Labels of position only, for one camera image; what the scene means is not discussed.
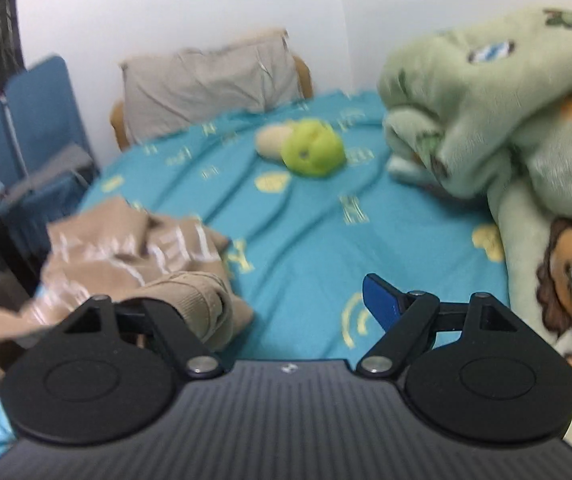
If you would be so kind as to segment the tan t-shirt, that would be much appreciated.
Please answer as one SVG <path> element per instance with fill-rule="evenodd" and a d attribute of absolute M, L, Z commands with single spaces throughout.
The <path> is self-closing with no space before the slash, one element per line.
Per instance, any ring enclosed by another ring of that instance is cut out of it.
<path fill-rule="evenodd" d="M 0 307 L 0 342 L 55 326 L 97 295 L 171 304 L 214 351 L 252 322 L 253 310 L 228 280 L 228 238 L 194 217 L 152 214 L 113 197 L 51 223 L 48 234 L 42 289 L 19 311 Z"/>

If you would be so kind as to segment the teal patterned bed sheet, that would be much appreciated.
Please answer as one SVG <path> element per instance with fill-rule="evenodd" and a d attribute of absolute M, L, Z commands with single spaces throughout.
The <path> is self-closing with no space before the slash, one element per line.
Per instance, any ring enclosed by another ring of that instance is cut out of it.
<path fill-rule="evenodd" d="M 253 138 L 266 124 L 238 115 L 136 148 L 84 206 L 112 196 L 133 207 L 193 216 L 228 237 L 231 285 L 253 310 L 228 348 L 241 390 L 206 388 L 181 422 L 115 457 L 9 451 L 8 479 L 348 479 L 390 471 L 400 424 L 349 373 L 380 336 L 361 299 L 367 273 L 446 300 L 507 296 L 498 234 L 484 204 L 443 202 L 387 174 L 377 96 L 323 96 L 273 114 L 314 115 L 336 127 L 347 167 L 326 179 L 265 162 Z"/>

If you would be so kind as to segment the green plush toy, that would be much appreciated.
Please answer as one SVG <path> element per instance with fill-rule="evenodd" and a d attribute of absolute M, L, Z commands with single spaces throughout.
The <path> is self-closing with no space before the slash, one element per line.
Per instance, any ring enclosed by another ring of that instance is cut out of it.
<path fill-rule="evenodd" d="M 262 158 L 302 177 L 325 178 L 347 163 L 341 136 L 328 122 L 314 118 L 267 125 L 255 134 L 254 146 Z"/>

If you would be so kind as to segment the grey folded cloth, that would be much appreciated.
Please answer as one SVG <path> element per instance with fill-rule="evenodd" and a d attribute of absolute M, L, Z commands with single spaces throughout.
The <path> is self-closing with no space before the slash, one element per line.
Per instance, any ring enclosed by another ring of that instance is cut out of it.
<path fill-rule="evenodd" d="M 97 166 L 92 155 L 80 145 L 71 143 L 51 157 L 42 168 L 13 185 L 2 201 L 8 205 L 19 203 L 24 196 L 46 188 L 51 182 L 65 176 L 78 177 L 83 183 L 88 184 L 86 176 L 95 174 Z"/>

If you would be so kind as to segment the light green fleece blanket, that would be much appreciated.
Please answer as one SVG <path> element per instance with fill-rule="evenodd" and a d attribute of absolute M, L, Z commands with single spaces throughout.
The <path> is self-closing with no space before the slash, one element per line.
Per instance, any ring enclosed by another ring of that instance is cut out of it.
<path fill-rule="evenodd" d="M 377 88 L 391 176 L 487 201 L 510 307 L 572 367 L 572 10 L 532 6 L 414 40 Z"/>

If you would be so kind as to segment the grey pillow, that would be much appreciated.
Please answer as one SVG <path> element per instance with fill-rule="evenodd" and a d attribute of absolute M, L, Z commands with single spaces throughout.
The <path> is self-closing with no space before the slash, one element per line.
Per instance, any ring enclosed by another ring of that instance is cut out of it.
<path fill-rule="evenodd" d="M 123 101 L 111 122 L 134 145 L 241 110 L 262 114 L 312 95 L 310 71 L 284 29 L 214 50 L 183 49 L 121 63 Z"/>

